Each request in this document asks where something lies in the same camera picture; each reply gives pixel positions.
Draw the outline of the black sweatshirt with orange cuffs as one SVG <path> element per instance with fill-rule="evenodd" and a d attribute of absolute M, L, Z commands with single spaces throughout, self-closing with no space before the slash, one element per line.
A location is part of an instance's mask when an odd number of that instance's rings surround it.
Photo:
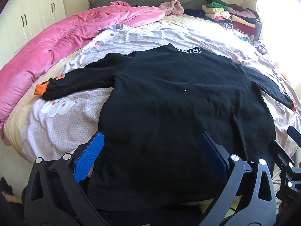
<path fill-rule="evenodd" d="M 264 159 L 275 140 L 267 93 L 295 102 L 257 71 L 203 48 L 168 44 L 128 55 L 107 54 L 36 87 L 46 101 L 111 88 L 98 121 L 105 144 L 95 161 L 88 198 L 108 211 L 146 210 L 212 199 L 221 188 L 198 148 L 212 139 L 246 161 Z"/>

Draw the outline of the stack of folded clothes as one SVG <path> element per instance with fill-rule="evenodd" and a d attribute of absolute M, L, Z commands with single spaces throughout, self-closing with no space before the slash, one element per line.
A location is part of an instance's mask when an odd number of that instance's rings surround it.
<path fill-rule="evenodd" d="M 239 37 L 254 41 L 256 21 L 260 21 L 256 11 L 237 4 L 227 4 L 222 0 L 207 0 L 201 6 L 208 20 L 232 30 Z"/>

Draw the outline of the cream yellow blanket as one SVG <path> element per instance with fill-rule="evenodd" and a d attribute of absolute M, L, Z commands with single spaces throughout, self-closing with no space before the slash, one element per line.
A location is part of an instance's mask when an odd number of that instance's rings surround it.
<path fill-rule="evenodd" d="M 77 50 L 68 57 L 61 59 L 55 66 L 38 78 L 28 89 L 26 94 L 19 100 L 7 121 L 4 123 L 3 133 L 5 145 L 12 146 L 18 153 L 22 153 L 23 144 L 20 134 L 22 128 L 27 123 L 27 118 L 33 103 L 38 99 L 38 96 L 34 94 L 36 85 L 47 81 L 49 78 L 58 76 L 64 65 L 74 59 L 79 52 L 80 50 Z"/>

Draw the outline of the pink comforter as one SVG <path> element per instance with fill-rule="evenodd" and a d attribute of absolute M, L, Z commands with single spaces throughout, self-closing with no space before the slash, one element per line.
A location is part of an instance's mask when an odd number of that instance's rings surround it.
<path fill-rule="evenodd" d="M 139 27 L 164 16 L 165 12 L 157 7 L 109 5 L 80 12 L 47 27 L 1 69 L 1 125 L 40 76 L 84 47 L 100 30 L 115 24 Z"/>

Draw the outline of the dark storage box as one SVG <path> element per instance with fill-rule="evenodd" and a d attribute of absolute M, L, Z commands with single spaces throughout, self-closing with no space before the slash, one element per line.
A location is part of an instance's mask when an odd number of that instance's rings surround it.
<path fill-rule="evenodd" d="M 255 25 L 256 33 L 254 35 L 254 41 L 259 41 L 262 30 L 262 23 L 260 21 L 256 21 Z"/>

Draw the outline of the dark navy garment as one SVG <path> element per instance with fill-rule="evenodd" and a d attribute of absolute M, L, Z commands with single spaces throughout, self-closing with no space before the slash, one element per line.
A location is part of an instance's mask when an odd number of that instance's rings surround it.
<path fill-rule="evenodd" d="M 208 20 L 208 17 L 206 17 L 205 12 L 203 10 L 192 10 L 192 9 L 185 9 L 184 15 L 198 17 L 204 20 Z"/>

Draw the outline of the pink knitted garment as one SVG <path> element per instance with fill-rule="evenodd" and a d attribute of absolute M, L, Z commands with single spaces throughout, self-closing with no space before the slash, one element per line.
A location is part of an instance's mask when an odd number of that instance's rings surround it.
<path fill-rule="evenodd" d="M 165 12 L 166 16 L 171 16 L 171 15 L 182 16 L 184 14 L 184 9 L 181 3 L 177 0 L 161 3 L 159 8 Z"/>

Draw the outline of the white wardrobe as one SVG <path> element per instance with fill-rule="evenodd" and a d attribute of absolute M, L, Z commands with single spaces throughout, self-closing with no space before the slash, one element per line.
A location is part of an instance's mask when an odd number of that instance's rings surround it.
<path fill-rule="evenodd" d="M 65 17 L 63 0 L 8 0 L 1 12 L 1 65 L 41 31 Z"/>

